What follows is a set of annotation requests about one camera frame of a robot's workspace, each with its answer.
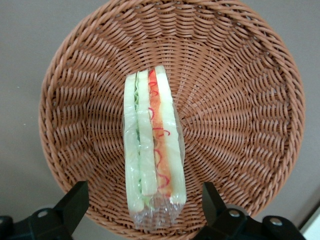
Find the black clamp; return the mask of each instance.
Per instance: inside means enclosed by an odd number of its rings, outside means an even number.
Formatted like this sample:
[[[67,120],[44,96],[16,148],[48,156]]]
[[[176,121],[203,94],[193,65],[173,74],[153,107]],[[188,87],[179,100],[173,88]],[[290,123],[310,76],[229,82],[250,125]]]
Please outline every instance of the black clamp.
[[[0,240],[72,240],[88,207],[88,182],[79,181],[54,208],[38,210],[17,223],[0,216]]]
[[[208,226],[193,240],[306,240],[294,224],[280,216],[262,223],[235,208],[227,208],[211,182],[203,184],[202,209]]]

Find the gray wall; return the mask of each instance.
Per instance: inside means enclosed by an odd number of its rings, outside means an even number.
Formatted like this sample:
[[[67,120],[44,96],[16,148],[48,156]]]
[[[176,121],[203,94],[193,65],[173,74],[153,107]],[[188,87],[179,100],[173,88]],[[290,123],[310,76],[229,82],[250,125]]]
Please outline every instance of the gray wall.
[[[63,193],[39,140],[38,104],[47,67],[67,34],[105,0],[0,1],[0,215],[15,221]],[[281,215],[299,225],[320,200],[320,1],[244,0],[283,38],[301,73],[306,128],[286,185],[256,219]],[[86,217],[75,239],[122,239]]]

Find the metal bolt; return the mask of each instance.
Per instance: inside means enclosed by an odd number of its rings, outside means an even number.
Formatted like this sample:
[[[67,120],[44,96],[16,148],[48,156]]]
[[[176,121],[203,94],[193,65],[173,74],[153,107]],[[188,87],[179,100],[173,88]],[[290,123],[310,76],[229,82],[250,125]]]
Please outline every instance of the metal bolt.
[[[276,217],[272,217],[270,219],[270,222],[273,224],[273,225],[276,225],[276,226],[282,226],[282,221],[280,221],[280,219],[276,218]]]
[[[229,214],[234,218],[240,217],[240,213],[238,211],[236,211],[236,210],[230,210]]]
[[[47,214],[48,214],[48,212],[47,212],[46,210],[41,211],[41,212],[38,213],[38,218],[42,218],[42,217],[44,217],[44,216],[47,215]]]

